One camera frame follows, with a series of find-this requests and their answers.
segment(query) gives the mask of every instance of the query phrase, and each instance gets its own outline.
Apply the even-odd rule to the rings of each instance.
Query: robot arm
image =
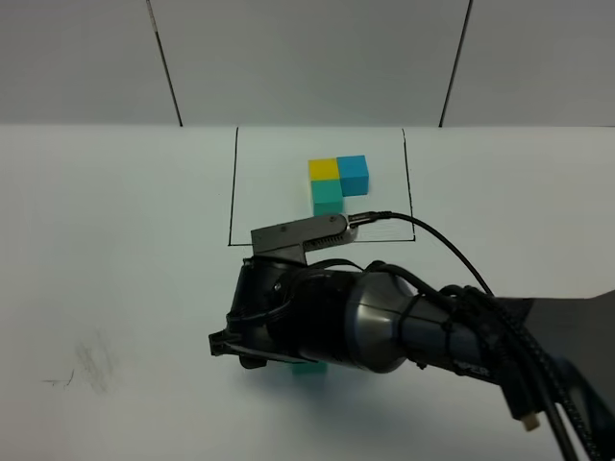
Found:
[[[331,269],[352,264],[344,260],[306,265],[306,251],[353,241],[357,227],[377,215],[253,230],[255,255],[244,260],[227,327],[209,337],[211,353],[238,355],[248,369],[268,360],[375,373],[406,360],[443,368],[500,385],[527,430],[545,411],[566,459],[576,456],[555,402],[591,459],[615,457],[615,372],[597,357],[615,343],[606,330],[615,320],[615,292],[591,300],[499,299],[470,287],[436,291],[380,261],[362,272]]]

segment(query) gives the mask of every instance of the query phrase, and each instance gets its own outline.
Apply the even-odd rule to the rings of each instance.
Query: yellow cube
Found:
[[[322,158],[309,161],[309,180],[328,181],[339,180],[336,158]]]

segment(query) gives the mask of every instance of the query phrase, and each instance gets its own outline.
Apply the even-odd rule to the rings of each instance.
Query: white wall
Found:
[[[614,126],[615,3],[477,1],[445,126]]]
[[[437,126],[467,2],[152,2],[187,125]]]
[[[523,431],[495,386],[411,365],[296,381],[209,355],[250,254],[228,247],[234,128],[0,138],[0,458],[560,459],[548,428]],[[496,293],[614,287],[613,131],[408,129],[406,141],[416,216]],[[330,256],[474,283],[420,231],[310,260]],[[42,382],[73,370],[67,387]]]
[[[0,123],[177,124],[144,0],[3,0],[0,61]]]

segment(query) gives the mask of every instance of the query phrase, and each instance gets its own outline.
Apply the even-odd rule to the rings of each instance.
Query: teal cube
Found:
[[[311,201],[314,216],[344,212],[344,196],[340,180],[312,181]]]
[[[344,197],[367,195],[369,172],[365,156],[338,157],[337,168]]]
[[[293,363],[291,367],[294,376],[323,375],[327,372],[327,362]]]

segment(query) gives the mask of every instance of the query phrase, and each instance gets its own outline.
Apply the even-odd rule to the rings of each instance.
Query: toy block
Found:
[[[311,201],[314,216],[344,212],[344,196],[339,180],[312,181]]]
[[[322,158],[309,161],[309,180],[328,181],[339,180],[339,170],[335,158]]]
[[[323,375],[327,372],[327,362],[293,363],[292,374],[298,375]]]
[[[337,168],[344,197],[367,195],[369,172],[365,156],[338,157]]]

